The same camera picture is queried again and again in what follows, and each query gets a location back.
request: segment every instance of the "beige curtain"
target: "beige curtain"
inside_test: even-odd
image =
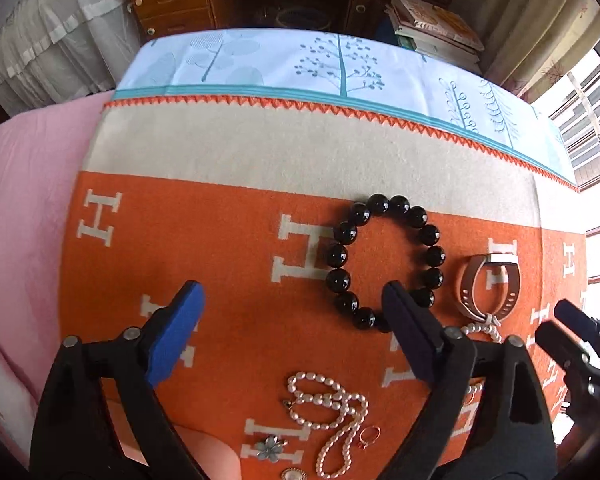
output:
[[[595,0],[453,0],[482,39],[485,78],[527,102],[554,85],[600,40]]]

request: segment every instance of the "white sheer fabric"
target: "white sheer fabric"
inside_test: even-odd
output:
[[[126,0],[24,0],[0,31],[10,116],[115,87],[140,47]]]

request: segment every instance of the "stack of books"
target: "stack of books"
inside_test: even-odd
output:
[[[457,14],[421,0],[391,0],[386,13],[400,46],[482,74],[484,45]]]

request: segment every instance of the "teal stripe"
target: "teal stripe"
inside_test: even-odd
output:
[[[527,162],[536,168],[548,171],[549,173],[574,184],[574,182],[567,177],[557,173],[555,170],[552,170],[552,168],[533,160],[524,153],[520,153],[517,150],[510,148],[506,144],[497,142],[489,137],[485,137],[470,130],[466,130],[465,128],[461,128],[456,124],[452,124],[435,117],[429,117],[418,112],[404,110],[403,108],[396,108],[393,106],[366,101],[364,99],[356,99],[353,97],[341,97],[337,94],[327,94],[325,92],[315,92],[313,90],[301,90],[296,88],[276,88],[271,86],[205,84],[179,86],[169,85],[129,90],[116,90],[112,100],[115,101],[119,99],[133,99],[139,97],[178,95],[232,95],[243,97],[270,97],[276,99],[291,99],[308,103],[337,105],[355,108],[356,110],[365,112],[375,112],[378,114],[396,117],[398,119],[414,121],[416,123],[424,124],[425,126],[431,126],[433,128],[445,130],[446,132],[457,134],[465,139],[474,140],[475,142],[479,142],[488,148],[493,148],[494,150],[506,153],[507,155],[515,156],[519,160],[523,160],[524,162]]]

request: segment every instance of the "curtain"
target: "curtain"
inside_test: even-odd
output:
[[[533,102],[600,40],[595,0],[453,0],[480,36],[486,79]]]
[[[126,0],[23,0],[0,30],[0,104],[13,117],[115,88],[140,45]]]

